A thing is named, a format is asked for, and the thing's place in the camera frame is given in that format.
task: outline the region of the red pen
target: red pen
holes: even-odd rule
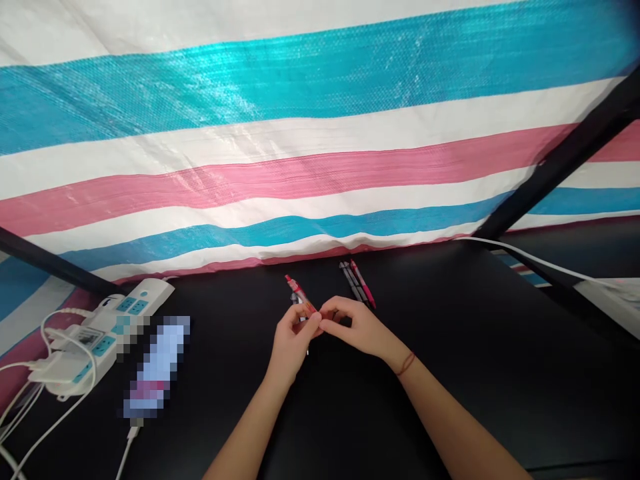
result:
[[[296,280],[292,279],[288,275],[285,275],[285,278],[287,279],[287,283],[291,287],[291,290],[293,290],[293,292],[298,296],[298,298],[302,300],[302,303],[307,306],[307,309],[309,310],[309,312],[310,313],[317,312],[315,307],[311,304],[311,302],[305,295],[304,290],[302,290],[302,288],[300,288],[300,285],[298,285],[298,282],[296,282]]]
[[[362,285],[362,288],[365,291],[365,294],[367,295],[367,298],[369,299],[369,302],[371,302],[371,304],[373,305],[373,308],[376,308],[375,300],[373,299],[373,295],[371,294],[371,290],[369,290],[369,287],[365,283],[364,278],[362,278],[362,274],[360,274],[360,270],[358,270],[358,266],[355,264],[353,259],[351,260],[351,269],[353,270],[353,272],[358,277],[358,280],[360,280],[360,285]]]

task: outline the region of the cord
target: cord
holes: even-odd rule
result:
[[[51,356],[51,344],[49,343],[49,340],[47,340],[47,336],[45,335],[45,323],[56,313],[75,313],[76,315],[81,315],[84,318],[89,318],[93,316],[93,312],[90,312],[89,310],[74,309],[74,308],[60,309],[60,310],[52,311],[50,314],[48,314],[42,320],[42,322],[40,322],[40,336],[42,336],[42,340],[45,342],[45,345],[47,346],[47,352],[49,356]]]
[[[10,454],[7,451],[7,449],[4,448],[2,445],[0,445],[0,455],[2,455],[4,457],[4,459],[7,461],[7,463],[12,468],[12,470],[16,471],[16,469],[18,468],[18,462],[15,461],[15,459],[12,456],[12,454]],[[24,474],[22,472],[18,473],[18,479],[19,480],[27,480],[27,478],[24,476]]]
[[[41,383],[40,386],[38,386],[38,388],[34,389],[35,394],[32,394],[32,397],[25,402],[20,412],[18,412],[15,418],[7,426],[7,430],[0,437],[0,444],[2,444],[7,438],[9,438],[10,434],[12,434],[12,432],[16,429],[18,424],[20,424],[20,422],[22,422],[22,420],[27,416],[27,414],[29,413],[29,410],[31,410],[31,407],[35,404],[35,402],[38,401],[38,398],[40,397],[40,394],[44,389],[45,389],[45,386],[43,383]]]
[[[2,414],[2,417],[0,417],[0,428],[2,428],[2,424],[5,422],[5,418],[7,418],[7,415],[9,414],[9,412],[11,411],[11,409],[13,408],[13,404],[18,400],[18,398],[20,398],[20,396],[22,396],[22,394],[24,393],[24,391],[27,389],[27,387],[31,384],[30,381],[26,382],[22,388],[20,388],[20,390],[18,391],[18,393],[15,394],[15,397],[13,398],[13,400],[11,400],[11,403],[9,404],[9,406],[5,409],[4,413]]]
[[[583,275],[582,273],[578,273],[578,272],[574,272],[573,270],[569,270],[566,269],[564,267],[559,267],[558,265],[555,265],[554,263],[548,262],[546,260],[542,260],[538,257],[535,257],[534,255],[525,252],[524,250],[520,250],[519,248],[513,247],[512,245],[509,245],[508,243],[502,243],[502,242],[498,242],[496,240],[487,240],[487,239],[481,239],[481,238],[477,238],[477,237],[458,237],[458,238],[454,238],[454,240],[474,240],[474,241],[480,241],[480,242],[484,242],[484,243],[490,243],[492,245],[499,245],[500,247],[504,247],[504,248],[508,248],[510,250],[513,250],[514,252],[519,253],[520,255],[531,259],[535,262],[540,263],[541,265],[544,265],[546,267],[561,271],[562,273],[566,273],[568,275],[572,275],[574,277],[580,278],[582,280],[589,280],[595,283],[600,283],[602,285],[606,285],[608,287],[618,287],[616,284],[614,283],[610,283],[604,280],[600,280],[600,279],[595,279],[593,277],[590,277],[588,275]]]
[[[120,468],[118,468],[118,474],[115,476],[115,480],[120,480],[120,476],[122,475],[122,470],[124,470],[125,468],[125,462],[127,461],[129,449],[131,448],[133,439],[136,438],[136,436],[138,435],[138,430],[140,430],[140,427],[131,427],[129,429],[129,433],[127,434],[127,446],[125,447],[125,452],[122,455],[122,460],[120,461]]]
[[[6,370],[8,368],[11,367],[32,367],[35,365],[35,362],[16,362],[16,363],[10,363],[8,365],[4,365],[2,367],[0,367],[0,371],[2,370]]]
[[[75,410],[75,408],[78,405],[80,405],[85,398],[87,398],[87,395],[91,393],[91,391],[93,390],[93,388],[95,386],[95,377],[96,377],[95,365],[96,364],[95,364],[95,357],[93,356],[92,352],[88,348],[86,348],[86,346],[84,346],[82,343],[78,342],[78,340],[71,338],[66,333],[62,333],[62,332],[60,332],[58,330],[53,330],[53,329],[47,329],[47,333],[50,334],[50,335],[56,335],[56,336],[58,336],[60,338],[63,338],[64,340],[70,341],[73,344],[75,344],[76,346],[80,347],[82,350],[84,350],[84,352],[89,357],[89,362],[91,363],[91,370],[90,370],[90,373],[91,373],[91,386],[89,387],[87,392],[84,395],[82,395],[82,397],[80,397],[80,399],[76,403],[74,403],[71,406],[71,408],[69,408],[69,410],[64,412],[62,417],[58,418],[58,420],[52,426],[50,426],[49,429],[46,432],[44,432],[44,434],[42,434],[42,436],[31,446],[31,448],[27,451],[27,453],[25,454],[24,458],[22,458],[22,461],[20,462],[20,464],[16,468],[16,471],[13,474],[13,476],[11,477],[11,480],[16,480],[18,478],[18,475],[20,475],[20,472],[22,471],[22,467],[24,467],[26,461],[31,456],[33,451],[37,448],[37,446],[40,445],[40,443],[42,443],[42,441],[45,438],[47,438],[48,434],[50,434],[54,430],[54,428],[56,428],[58,425],[60,425],[62,420],[67,418],[67,416],[73,410]]]

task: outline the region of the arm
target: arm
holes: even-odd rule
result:
[[[298,324],[300,317],[309,320]],[[265,379],[203,480],[257,477],[280,407],[302,366],[309,342],[322,333],[318,330],[320,318],[319,313],[309,316],[304,305],[294,305],[278,322]]]
[[[358,350],[380,357],[396,373],[411,351],[364,304],[334,297],[321,313],[320,328]],[[351,328],[336,323],[351,317]],[[399,377],[422,425],[453,480],[531,480],[505,448],[460,405],[427,368],[414,359]]]

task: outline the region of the blue stripe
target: blue stripe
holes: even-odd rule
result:
[[[0,263],[0,321],[42,287],[49,274],[10,257]]]
[[[581,215],[640,210],[640,188],[559,187],[530,210],[533,215]]]
[[[500,261],[502,261],[502,263],[510,267],[514,265],[518,265],[518,263],[520,263],[520,260],[516,260],[515,258],[510,256],[508,253],[494,253],[494,256]]]
[[[522,278],[524,278],[526,281],[528,281],[530,284],[536,287],[538,285],[544,285],[546,283],[549,283],[548,281],[544,280],[544,278],[542,278],[540,275],[534,272],[521,273],[520,276],[522,276]]]
[[[343,238],[356,233],[386,236],[440,230],[482,220],[508,195],[510,192],[466,205],[385,210],[358,216],[280,217],[240,228],[197,225],[109,247],[67,252],[62,258],[86,270],[96,270],[122,263],[170,259],[190,251],[226,245],[269,247],[321,234]]]
[[[5,67],[0,155],[606,79],[637,61],[636,14],[624,0],[529,0],[168,53]]]

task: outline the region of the black metal frame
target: black metal frame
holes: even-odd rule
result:
[[[546,197],[594,153],[633,120],[640,119],[640,67],[616,86],[558,146],[532,176],[506,199],[476,230],[474,236],[497,239]],[[120,287],[0,228],[0,250],[98,295]]]
[[[83,270],[4,228],[0,228],[0,250],[90,293],[102,297],[120,293],[118,285]]]
[[[513,194],[476,230],[474,237],[496,240],[593,154],[640,117],[640,67],[622,80]]]

